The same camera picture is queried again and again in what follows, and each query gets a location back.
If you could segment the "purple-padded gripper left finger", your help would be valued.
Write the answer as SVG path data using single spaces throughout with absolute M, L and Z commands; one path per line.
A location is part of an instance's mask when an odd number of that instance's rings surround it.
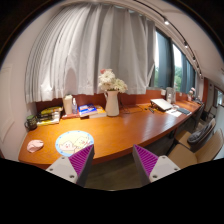
M 94 157 L 94 146 L 87 146 L 71 156 L 61 156 L 47 171 L 84 187 Z

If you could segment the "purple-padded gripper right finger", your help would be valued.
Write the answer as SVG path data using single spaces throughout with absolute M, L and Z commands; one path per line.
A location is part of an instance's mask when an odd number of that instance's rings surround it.
M 134 145 L 132 154 L 143 185 L 180 170 L 167 156 L 157 156 L 141 146 Z

